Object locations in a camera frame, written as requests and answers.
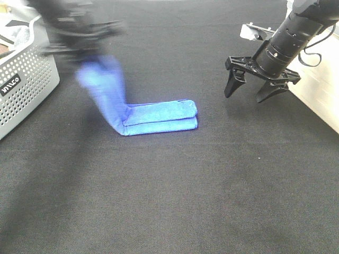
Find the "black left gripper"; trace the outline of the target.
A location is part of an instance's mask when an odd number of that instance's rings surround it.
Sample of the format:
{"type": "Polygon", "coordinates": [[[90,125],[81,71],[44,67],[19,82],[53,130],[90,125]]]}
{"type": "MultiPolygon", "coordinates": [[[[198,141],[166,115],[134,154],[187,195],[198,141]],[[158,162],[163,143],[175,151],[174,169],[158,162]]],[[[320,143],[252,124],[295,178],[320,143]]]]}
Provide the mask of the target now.
{"type": "Polygon", "coordinates": [[[121,21],[93,23],[88,11],[80,10],[40,10],[48,30],[58,41],[41,49],[43,56],[71,56],[77,62],[87,58],[97,58],[104,54],[102,41],[125,32],[121,21]]]}

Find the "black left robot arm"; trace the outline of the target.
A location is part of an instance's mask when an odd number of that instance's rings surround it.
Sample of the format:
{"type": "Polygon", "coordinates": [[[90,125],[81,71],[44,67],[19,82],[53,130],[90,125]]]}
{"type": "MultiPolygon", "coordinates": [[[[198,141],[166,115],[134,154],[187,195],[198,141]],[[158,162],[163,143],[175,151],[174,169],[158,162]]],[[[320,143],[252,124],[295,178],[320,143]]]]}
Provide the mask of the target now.
{"type": "Polygon", "coordinates": [[[102,54],[101,40],[124,33],[124,23],[108,21],[94,23],[91,1],[28,1],[44,20],[47,28],[58,39],[45,46],[44,56],[69,56],[82,62],[102,54]]]}

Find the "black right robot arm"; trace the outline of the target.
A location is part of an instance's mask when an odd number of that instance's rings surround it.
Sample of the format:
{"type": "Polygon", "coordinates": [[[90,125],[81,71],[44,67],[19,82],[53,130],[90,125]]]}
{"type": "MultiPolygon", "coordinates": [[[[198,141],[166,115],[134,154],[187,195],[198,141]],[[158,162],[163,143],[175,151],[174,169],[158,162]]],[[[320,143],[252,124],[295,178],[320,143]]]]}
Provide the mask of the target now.
{"type": "Polygon", "coordinates": [[[230,97],[246,83],[245,73],[265,80],[256,95],[259,103],[288,91],[289,82],[296,84],[300,80],[299,74],[288,69],[288,65],[306,49],[312,38],[337,22],[338,1],[294,1],[292,11],[253,56],[226,60],[229,78],[225,96],[230,97]]]}

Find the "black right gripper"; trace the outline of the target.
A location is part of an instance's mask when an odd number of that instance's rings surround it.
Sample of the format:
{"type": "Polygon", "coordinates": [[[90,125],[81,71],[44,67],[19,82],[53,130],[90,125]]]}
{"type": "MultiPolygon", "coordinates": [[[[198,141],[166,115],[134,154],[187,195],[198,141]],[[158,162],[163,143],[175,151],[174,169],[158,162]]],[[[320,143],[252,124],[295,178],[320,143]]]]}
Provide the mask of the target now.
{"type": "Polygon", "coordinates": [[[258,103],[289,90],[288,82],[296,84],[300,75],[288,69],[292,58],[279,52],[269,40],[265,40],[251,57],[228,57],[225,66],[229,78],[224,90],[225,97],[245,84],[245,73],[267,80],[256,94],[258,103]]]}

